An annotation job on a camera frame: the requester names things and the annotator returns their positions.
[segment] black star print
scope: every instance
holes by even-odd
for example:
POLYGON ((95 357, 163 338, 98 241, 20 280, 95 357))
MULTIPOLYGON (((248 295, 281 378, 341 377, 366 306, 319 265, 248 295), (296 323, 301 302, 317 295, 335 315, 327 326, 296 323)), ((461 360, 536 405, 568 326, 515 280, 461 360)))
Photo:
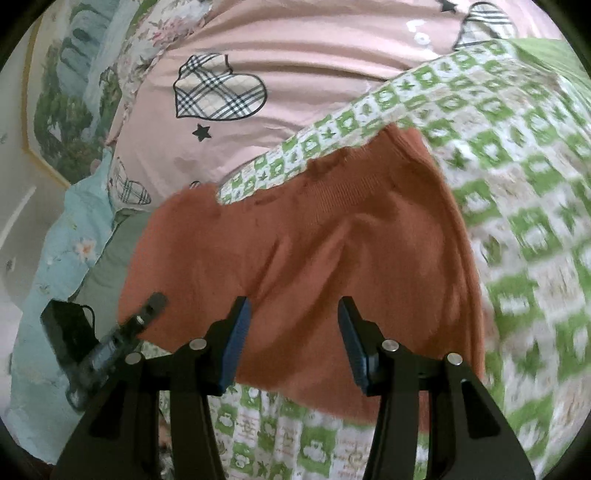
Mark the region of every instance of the black star print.
POLYGON ((456 4, 449 2, 448 0, 437 0, 441 4, 441 11, 442 12, 456 12, 456 4))
POLYGON ((201 124, 197 124, 197 129, 193 132, 193 135, 199 139, 200 142, 206 138, 211 138, 209 134, 209 127, 203 127, 201 124))

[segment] floral pattern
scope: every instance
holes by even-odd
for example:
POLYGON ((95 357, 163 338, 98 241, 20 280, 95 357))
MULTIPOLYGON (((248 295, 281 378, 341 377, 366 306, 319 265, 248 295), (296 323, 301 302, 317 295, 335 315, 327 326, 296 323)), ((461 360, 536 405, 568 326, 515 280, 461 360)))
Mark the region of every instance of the floral pattern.
POLYGON ((166 49, 195 32, 210 9, 210 0, 160 0, 140 19, 116 65, 125 118, 139 87, 166 49))

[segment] white wall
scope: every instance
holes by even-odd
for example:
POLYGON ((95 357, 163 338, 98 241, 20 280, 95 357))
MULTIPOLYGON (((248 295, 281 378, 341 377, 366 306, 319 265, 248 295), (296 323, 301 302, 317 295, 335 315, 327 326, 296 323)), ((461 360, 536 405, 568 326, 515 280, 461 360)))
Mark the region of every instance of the white wall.
POLYGON ((20 308, 65 191, 22 149, 22 81, 30 37, 29 30, 0 72, 0 414, 9 398, 8 359, 20 308), (7 271, 13 259, 14 270, 7 271))

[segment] metal screw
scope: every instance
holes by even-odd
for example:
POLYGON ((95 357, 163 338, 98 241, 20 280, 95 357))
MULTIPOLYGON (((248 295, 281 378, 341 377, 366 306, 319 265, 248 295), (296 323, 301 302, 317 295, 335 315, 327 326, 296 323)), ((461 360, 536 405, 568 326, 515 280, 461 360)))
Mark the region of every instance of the metal screw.
POLYGON ((189 348, 191 350, 203 350, 207 346, 207 340, 205 338, 196 338, 189 342, 189 348))
POLYGON ((384 340, 382 348, 387 352, 395 352, 400 348, 400 344, 396 340, 384 340))
POLYGON ((450 362, 452 365, 460 365, 464 361, 464 359, 459 353, 448 353, 447 361, 450 362))
POLYGON ((131 352, 125 357, 125 363, 128 365, 135 365, 142 359, 142 354, 138 352, 131 352))

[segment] green checkered blanket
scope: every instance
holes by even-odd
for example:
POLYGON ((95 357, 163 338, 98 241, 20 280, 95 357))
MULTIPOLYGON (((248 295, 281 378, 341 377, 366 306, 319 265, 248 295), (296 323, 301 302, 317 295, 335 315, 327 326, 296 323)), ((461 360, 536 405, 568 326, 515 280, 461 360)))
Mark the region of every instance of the green checkered blanket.
MULTIPOLYGON (((308 160, 416 127, 453 190, 497 331, 486 386, 538 477, 591 408, 590 112, 564 77, 489 41, 410 70, 247 164, 223 203, 284 183, 308 160)), ((153 355, 146 345, 145 352, 153 355)), ((167 402, 163 399, 163 410, 167 402)), ((210 409, 230 477, 361 478, 373 429, 235 385, 210 409)), ((428 441, 417 446, 424 478, 428 441)))

